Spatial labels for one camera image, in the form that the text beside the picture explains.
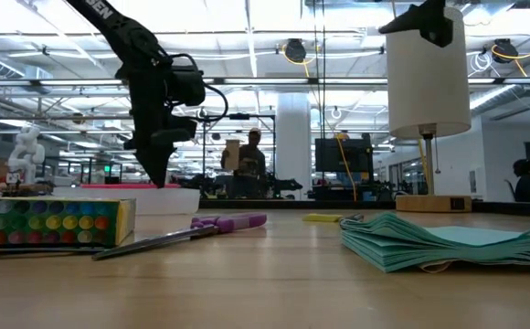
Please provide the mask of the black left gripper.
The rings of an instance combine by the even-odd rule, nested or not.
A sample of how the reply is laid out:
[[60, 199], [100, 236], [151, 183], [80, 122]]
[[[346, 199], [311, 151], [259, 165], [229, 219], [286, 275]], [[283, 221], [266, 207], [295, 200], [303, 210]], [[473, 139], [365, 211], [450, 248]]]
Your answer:
[[196, 120], [173, 115], [179, 105], [196, 105], [196, 61], [188, 54], [130, 52], [120, 55], [115, 77], [129, 89], [134, 131], [123, 144], [157, 188], [164, 188], [174, 144], [192, 139]]

